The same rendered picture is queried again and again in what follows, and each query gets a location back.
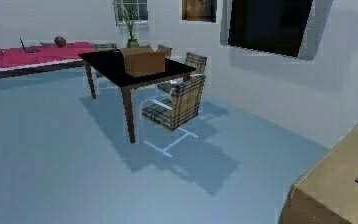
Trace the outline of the brown cardboard box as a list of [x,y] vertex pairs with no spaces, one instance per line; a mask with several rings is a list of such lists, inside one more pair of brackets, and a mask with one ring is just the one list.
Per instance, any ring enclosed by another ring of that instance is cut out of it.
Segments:
[[120,49],[125,71],[133,77],[142,77],[165,71],[165,54],[150,46]]

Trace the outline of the red cushioned low bench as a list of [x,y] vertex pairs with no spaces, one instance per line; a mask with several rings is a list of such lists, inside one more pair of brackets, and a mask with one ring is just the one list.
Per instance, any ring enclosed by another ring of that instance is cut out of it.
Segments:
[[40,52],[25,53],[22,48],[0,49],[0,79],[83,66],[81,53],[94,52],[89,42],[68,43],[65,47],[32,46]]

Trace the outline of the white framed window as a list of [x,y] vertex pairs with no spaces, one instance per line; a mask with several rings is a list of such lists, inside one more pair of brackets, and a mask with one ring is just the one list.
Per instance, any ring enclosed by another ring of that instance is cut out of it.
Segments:
[[123,24],[123,9],[128,11],[136,24],[147,24],[147,2],[148,0],[113,0],[116,24]]

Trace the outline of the green plant in vase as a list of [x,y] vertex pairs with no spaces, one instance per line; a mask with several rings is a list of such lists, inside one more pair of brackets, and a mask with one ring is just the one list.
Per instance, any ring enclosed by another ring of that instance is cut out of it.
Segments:
[[127,47],[137,47],[138,41],[135,38],[135,32],[134,32],[134,24],[135,19],[137,17],[136,11],[130,6],[130,5],[122,5],[122,11],[123,11],[123,22],[125,23],[129,38],[127,40]]

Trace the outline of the black wall television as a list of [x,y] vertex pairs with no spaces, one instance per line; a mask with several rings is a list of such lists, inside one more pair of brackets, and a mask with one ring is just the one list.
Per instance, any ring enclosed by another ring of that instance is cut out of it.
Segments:
[[311,61],[334,0],[223,0],[220,44]]

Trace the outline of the black top wooden table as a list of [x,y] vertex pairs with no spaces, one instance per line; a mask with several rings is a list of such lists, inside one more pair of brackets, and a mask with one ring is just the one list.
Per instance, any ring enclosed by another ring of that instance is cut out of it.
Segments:
[[176,78],[189,80],[190,73],[194,71],[194,68],[191,66],[187,66],[171,59],[165,59],[164,70],[162,72],[149,72],[145,76],[134,77],[126,72],[124,58],[119,51],[82,53],[80,54],[80,57],[83,59],[87,81],[89,84],[91,97],[93,99],[96,99],[97,95],[92,78],[91,68],[97,69],[109,81],[120,88],[125,119],[128,128],[128,135],[131,143],[136,142],[131,90],[150,86],[152,84],[158,84],[163,81],[169,81]]

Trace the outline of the tan wooden table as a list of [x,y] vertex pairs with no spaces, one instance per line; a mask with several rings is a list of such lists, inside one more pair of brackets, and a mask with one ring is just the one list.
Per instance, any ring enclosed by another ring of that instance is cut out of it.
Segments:
[[358,123],[291,186],[277,224],[358,224]]

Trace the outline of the small black laptop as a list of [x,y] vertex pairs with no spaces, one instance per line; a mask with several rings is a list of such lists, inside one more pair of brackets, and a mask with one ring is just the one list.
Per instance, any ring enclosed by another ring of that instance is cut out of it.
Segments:
[[22,47],[22,49],[23,49],[23,51],[24,51],[25,53],[28,53],[28,54],[29,54],[29,53],[40,52],[40,49],[26,47],[26,46],[24,45],[24,43],[23,43],[22,38],[19,38],[19,39],[20,39],[21,47]]

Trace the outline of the brown framed picture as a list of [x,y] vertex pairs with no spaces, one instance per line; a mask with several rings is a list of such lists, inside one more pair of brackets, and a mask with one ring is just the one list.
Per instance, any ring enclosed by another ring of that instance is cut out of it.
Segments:
[[217,0],[181,0],[185,21],[216,22]]

